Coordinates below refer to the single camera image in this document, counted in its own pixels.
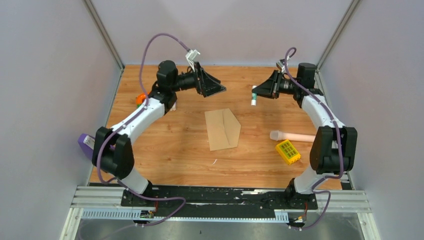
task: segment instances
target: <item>wooden table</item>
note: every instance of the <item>wooden table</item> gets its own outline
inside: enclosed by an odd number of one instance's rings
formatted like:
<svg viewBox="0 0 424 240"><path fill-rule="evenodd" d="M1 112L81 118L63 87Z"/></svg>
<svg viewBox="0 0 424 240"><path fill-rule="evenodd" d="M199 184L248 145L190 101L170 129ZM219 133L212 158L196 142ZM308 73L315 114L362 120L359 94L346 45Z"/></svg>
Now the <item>wooden table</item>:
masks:
<svg viewBox="0 0 424 240"><path fill-rule="evenodd" d="M178 67L186 71L187 67ZM157 66L145 66L143 83L150 91ZM177 110L154 122L133 144L137 170L153 184L285 188L309 164L312 143L292 142L302 155L287 165L270 140L270 131L315 135L308 115L293 96L257 98L251 106L252 85L271 75L273 67L205 66L221 80L227 91L203 98L194 89L177 93ZM114 100L107 126L125 119L136 109L139 86L138 65L127 65ZM290 71L296 75L296 69ZM241 124L238 147L209 150L205 111L229 108ZM99 182L96 168L91 182ZM329 180L322 188L341 189L340 181Z"/></svg>

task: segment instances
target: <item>brown envelope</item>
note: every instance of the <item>brown envelope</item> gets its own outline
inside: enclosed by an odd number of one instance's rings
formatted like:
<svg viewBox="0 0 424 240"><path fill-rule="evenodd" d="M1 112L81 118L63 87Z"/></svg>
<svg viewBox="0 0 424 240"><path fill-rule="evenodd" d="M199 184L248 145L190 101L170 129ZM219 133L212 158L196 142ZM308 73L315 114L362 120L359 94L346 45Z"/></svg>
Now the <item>brown envelope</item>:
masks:
<svg viewBox="0 0 424 240"><path fill-rule="evenodd" d="M205 111L204 116L211 151L237 147L242 126L229 108Z"/></svg>

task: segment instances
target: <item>robotic arm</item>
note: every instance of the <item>robotic arm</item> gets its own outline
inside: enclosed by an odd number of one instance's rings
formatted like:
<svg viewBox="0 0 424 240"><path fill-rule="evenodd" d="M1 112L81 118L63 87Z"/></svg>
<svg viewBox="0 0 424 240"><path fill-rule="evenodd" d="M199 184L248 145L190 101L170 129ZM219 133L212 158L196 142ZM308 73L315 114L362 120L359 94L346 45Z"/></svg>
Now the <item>robotic arm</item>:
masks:
<svg viewBox="0 0 424 240"><path fill-rule="evenodd" d="M177 101L176 92L196 89L198 94L206 98L226 91L220 80L208 74L199 62L194 61L194 57L198 54L196 50L191 50L186 55L190 64L186 73L178 74L177 66L173 61L161 62L156 73L157 80L148 95L148 105L140 106L126 119L111 128L100 127L97 130L92 154L94 166L97 165L98 156L101 155L100 168L103 171L114 175L136 193L146 194L145 191L152 183L141 176L134 167L132 144L154 121L168 113ZM120 130L113 135L101 152L101 146L106 139L118 129Z"/></svg>
<svg viewBox="0 0 424 240"><path fill-rule="evenodd" d="M281 59L276 63L279 70L274 70L269 79L252 89L252 93L270 99L277 99L280 93L293 95L293 99L308 114L313 125L317 128L309 155L310 165L300 176L290 181L284 196L288 202L305 202L314 195L313 186L319 180L325 176L340 174L340 158L333 121L337 123L340 130L343 170L345 172L350 171L354 166L358 133L354 127L347 127L336 117L331 120L329 113L314 97L290 79L284 78L283 61ZM314 64L300 63L295 80L327 106L323 93L315 88L316 70L317 67ZM325 180L316 185L315 188L319 187Z"/></svg>

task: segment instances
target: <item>yellow connector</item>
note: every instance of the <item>yellow connector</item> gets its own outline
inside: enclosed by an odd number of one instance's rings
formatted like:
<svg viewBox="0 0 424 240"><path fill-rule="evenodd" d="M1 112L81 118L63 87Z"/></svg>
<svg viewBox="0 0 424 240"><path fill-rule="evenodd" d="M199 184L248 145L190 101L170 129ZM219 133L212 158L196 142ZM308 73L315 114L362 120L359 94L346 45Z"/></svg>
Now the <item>yellow connector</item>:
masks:
<svg viewBox="0 0 424 240"><path fill-rule="evenodd" d="M295 146L293 146L293 144L288 139L277 144L275 149L288 165L301 159L301 154L296 150Z"/></svg>

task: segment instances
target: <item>gray wall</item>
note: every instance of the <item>gray wall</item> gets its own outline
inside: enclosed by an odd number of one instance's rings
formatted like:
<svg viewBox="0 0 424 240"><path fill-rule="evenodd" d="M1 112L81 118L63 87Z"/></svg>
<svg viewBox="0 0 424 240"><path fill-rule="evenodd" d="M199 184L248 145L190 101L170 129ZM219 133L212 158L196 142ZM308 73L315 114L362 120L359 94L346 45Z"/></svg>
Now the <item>gray wall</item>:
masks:
<svg viewBox="0 0 424 240"><path fill-rule="evenodd" d="M382 239L422 239L424 2L364 0L322 70L337 117L358 130L352 178Z"/></svg>
<svg viewBox="0 0 424 240"><path fill-rule="evenodd" d="M203 65L275 66L289 47L290 61L317 63L350 0L93 0L125 64L138 64L149 39L176 35L200 51ZM146 62L187 64L172 39L157 39Z"/></svg>
<svg viewBox="0 0 424 240"><path fill-rule="evenodd" d="M3 0L0 23L0 239L58 239L120 71L81 0Z"/></svg>

